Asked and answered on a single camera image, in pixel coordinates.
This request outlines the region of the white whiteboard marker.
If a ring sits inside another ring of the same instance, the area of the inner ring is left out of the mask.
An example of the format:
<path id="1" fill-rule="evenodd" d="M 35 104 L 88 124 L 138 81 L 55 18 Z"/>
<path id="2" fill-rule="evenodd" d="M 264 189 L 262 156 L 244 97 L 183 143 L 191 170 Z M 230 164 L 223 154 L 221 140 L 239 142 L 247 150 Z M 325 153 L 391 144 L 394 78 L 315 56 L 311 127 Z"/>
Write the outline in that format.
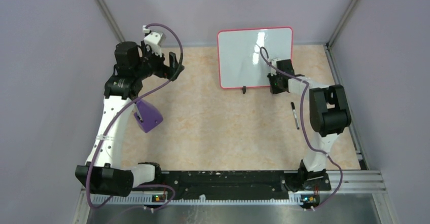
<path id="1" fill-rule="evenodd" d="M 296 128 L 297 128 L 297 130 L 299 130 L 300 129 L 300 123 L 299 123 L 299 119 L 297 116 L 296 107 L 295 107 L 295 104 L 293 102 L 291 102 L 291 107 L 292 107 L 292 112 L 293 112 Z"/>

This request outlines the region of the red framed whiteboard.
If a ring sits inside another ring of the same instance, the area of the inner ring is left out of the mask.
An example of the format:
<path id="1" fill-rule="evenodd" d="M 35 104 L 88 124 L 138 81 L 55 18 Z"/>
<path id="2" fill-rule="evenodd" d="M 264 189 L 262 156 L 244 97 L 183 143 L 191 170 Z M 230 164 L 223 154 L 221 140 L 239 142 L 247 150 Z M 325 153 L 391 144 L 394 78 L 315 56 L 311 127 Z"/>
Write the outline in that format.
<path id="1" fill-rule="evenodd" d="M 219 85 L 223 89 L 269 87 L 269 67 L 260 55 L 291 59 L 293 29 L 289 26 L 221 30 L 217 34 Z"/>

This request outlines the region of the purple wedge eraser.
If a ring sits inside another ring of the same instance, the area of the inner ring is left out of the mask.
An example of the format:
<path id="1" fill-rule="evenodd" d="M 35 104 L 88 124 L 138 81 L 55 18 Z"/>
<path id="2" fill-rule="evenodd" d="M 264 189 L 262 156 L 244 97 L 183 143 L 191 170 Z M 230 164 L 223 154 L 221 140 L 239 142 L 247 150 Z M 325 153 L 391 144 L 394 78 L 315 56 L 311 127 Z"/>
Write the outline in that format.
<path id="1" fill-rule="evenodd" d="M 135 103 L 134 117 L 144 133 L 150 132 L 163 122 L 160 111 L 145 100 L 139 100 Z"/>

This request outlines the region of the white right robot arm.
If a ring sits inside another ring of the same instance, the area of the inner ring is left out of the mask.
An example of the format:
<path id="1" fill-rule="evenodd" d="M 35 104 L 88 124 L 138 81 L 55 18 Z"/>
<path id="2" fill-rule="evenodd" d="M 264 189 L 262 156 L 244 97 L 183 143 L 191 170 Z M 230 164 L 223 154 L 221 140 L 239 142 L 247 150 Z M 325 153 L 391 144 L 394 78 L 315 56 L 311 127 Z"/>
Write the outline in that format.
<path id="1" fill-rule="evenodd" d="M 351 114 L 344 87 L 325 85 L 304 75 L 295 74 L 289 59 L 272 59 L 267 77 L 271 94 L 289 92 L 300 96 L 300 105 L 309 103 L 309 121 L 314 136 L 304 133 L 309 152 L 301 160 L 295 176 L 288 177 L 285 187 L 292 192 L 323 189 L 329 183 L 326 173 L 330 151 L 338 136 L 351 124 Z"/>

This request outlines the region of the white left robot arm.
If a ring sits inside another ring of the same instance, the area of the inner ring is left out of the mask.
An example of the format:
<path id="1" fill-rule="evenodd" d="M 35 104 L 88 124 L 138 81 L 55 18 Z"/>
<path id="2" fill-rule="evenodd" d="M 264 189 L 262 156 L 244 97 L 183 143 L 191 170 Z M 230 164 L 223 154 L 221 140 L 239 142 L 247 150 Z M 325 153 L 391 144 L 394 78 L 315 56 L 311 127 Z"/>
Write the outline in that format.
<path id="1" fill-rule="evenodd" d="M 176 80 L 185 68 L 184 54 L 181 52 L 180 57 L 176 57 L 174 52 L 169 52 L 166 65 L 164 54 L 156 46 L 122 42 L 116 45 L 114 56 L 116 64 L 104 86 L 103 115 L 94 147 L 85 164 L 78 165 L 75 170 L 87 195 L 126 197 L 141 184 L 157 190 L 163 182 L 156 163 L 139 163 L 121 169 L 120 149 L 132 108 L 142 101 L 139 92 L 143 80 L 152 75 L 168 82 Z"/>

